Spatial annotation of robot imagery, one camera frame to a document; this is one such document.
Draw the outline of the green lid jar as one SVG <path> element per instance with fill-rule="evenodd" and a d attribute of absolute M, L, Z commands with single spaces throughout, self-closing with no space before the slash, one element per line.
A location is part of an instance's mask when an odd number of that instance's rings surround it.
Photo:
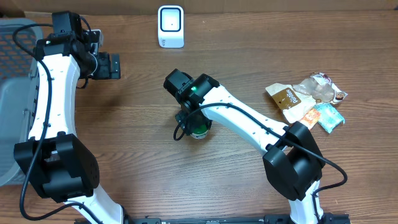
<path fill-rule="evenodd" d="M 195 139 L 203 139 L 209 132 L 211 122 L 202 117 L 193 117 L 188 120 L 188 135 Z"/>

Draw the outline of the brown white snack pouch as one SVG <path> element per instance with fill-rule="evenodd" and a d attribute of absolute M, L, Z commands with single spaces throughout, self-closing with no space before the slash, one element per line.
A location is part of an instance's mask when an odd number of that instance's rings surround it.
<path fill-rule="evenodd" d="M 347 92 L 340 90 L 332 79 L 322 72 L 313 73 L 295 85 L 272 84 L 266 87 L 266 92 L 290 124 L 302 119 L 315 105 L 335 105 L 348 96 Z"/>

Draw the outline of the orange Kleenex tissue pack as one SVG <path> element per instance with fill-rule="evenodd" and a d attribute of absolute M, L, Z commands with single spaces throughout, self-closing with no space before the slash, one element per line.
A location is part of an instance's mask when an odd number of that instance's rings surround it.
<path fill-rule="evenodd" d="M 320 116 L 321 113 L 315 108 L 312 108 L 304 115 L 303 118 L 299 120 L 299 122 L 305 125 L 309 130 L 311 130 L 314 125 L 316 125 L 316 123 L 319 121 Z"/>

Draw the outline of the teal wet wipes pack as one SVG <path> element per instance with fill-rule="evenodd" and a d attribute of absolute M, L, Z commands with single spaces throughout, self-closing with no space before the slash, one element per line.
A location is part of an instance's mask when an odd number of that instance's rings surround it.
<path fill-rule="evenodd" d="M 330 103 L 322 103 L 315 105 L 314 108 L 320 113 L 318 123 L 330 134 L 339 124 L 345 124 L 344 117 Z"/>

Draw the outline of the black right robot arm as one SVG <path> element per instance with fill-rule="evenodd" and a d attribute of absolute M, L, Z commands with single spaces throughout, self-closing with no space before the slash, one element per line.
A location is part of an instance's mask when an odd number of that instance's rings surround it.
<path fill-rule="evenodd" d="M 181 106 L 175 119 L 183 136 L 202 139 L 213 122 L 232 130 L 259 151 L 269 183 L 289 201 L 290 221 L 322 223 L 316 191 L 325 162 L 304 124 L 289 126 L 258 113 L 206 74 L 194 79 L 175 69 L 164 88 Z"/>

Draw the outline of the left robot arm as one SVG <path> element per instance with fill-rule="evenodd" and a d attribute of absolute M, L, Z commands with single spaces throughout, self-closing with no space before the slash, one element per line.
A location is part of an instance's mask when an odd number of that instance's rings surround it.
<path fill-rule="evenodd" d="M 34 122 L 27 141 L 14 146 L 24 185 L 61 210 L 76 209 L 87 223 L 130 223 L 100 185 L 98 162 L 75 129 L 78 81 L 120 78 L 119 55 L 100 52 L 101 31 L 79 14 L 55 12 L 51 26 L 52 33 L 30 51 L 39 75 Z"/>

